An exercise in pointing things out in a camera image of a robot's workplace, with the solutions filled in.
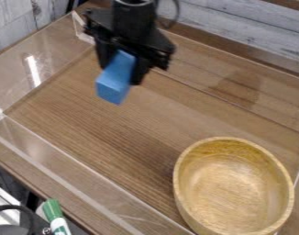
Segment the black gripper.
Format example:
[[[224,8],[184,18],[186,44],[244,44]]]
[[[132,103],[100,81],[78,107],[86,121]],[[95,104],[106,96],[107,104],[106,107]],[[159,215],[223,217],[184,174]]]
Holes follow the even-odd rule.
[[[112,0],[110,8],[88,8],[84,33],[94,37],[104,69],[118,50],[136,57],[131,85],[140,85],[151,67],[167,70],[175,45],[158,28],[158,0]]]

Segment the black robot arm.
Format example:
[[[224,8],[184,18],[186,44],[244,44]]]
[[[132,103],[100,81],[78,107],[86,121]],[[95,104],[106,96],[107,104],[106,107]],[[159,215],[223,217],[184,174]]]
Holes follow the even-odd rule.
[[[87,8],[83,32],[94,38],[99,65],[122,50],[135,58],[127,82],[139,85],[152,68],[167,71],[176,46],[162,32],[180,17],[179,0],[111,0],[108,8]]]

